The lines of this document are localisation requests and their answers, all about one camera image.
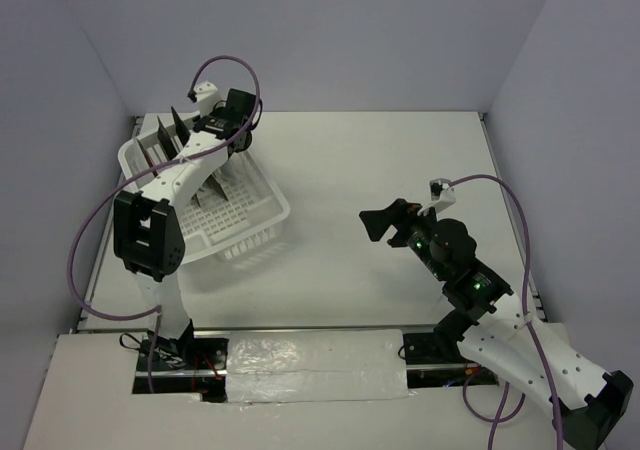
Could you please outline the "large red teal floral plate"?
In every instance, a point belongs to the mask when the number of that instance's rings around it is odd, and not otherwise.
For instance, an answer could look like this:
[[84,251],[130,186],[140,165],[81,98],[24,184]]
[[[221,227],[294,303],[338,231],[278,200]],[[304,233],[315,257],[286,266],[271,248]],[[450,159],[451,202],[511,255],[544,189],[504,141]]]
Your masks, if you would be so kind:
[[150,154],[148,153],[148,150],[146,149],[146,147],[143,145],[143,143],[141,142],[141,140],[137,137],[135,137],[133,139],[137,149],[139,150],[144,162],[147,165],[148,169],[151,169],[151,175],[156,178],[158,176],[158,173],[154,170],[154,161],[152,160]]

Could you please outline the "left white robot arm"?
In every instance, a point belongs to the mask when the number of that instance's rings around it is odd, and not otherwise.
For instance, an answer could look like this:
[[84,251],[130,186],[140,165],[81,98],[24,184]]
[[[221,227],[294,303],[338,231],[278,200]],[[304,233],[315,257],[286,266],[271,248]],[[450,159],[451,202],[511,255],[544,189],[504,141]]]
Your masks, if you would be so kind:
[[173,130],[159,124],[156,131],[169,166],[154,170],[138,191],[123,190],[114,199],[114,253],[134,275],[145,302],[160,309],[148,337],[155,344],[152,354],[173,368],[187,367],[196,355],[177,278],[186,254],[179,214],[214,171],[249,148],[262,109],[260,97],[231,89],[190,125],[172,110]]

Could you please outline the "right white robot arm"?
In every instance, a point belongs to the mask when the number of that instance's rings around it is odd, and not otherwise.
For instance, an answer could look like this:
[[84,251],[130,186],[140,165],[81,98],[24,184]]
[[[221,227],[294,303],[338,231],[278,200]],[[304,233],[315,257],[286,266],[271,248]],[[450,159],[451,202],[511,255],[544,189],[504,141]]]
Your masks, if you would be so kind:
[[389,245],[413,251],[442,282],[453,309],[434,330],[437,354],[482,365],[547,415],[558,407],[564,442],[574,449],[599,448],[626,412],[632,380],[589,361],[537,316],[524,313],[518,294],[477,258],[466,226],[438,218],[436,210],[397,199],[359,217],[374,242],[394,229]]

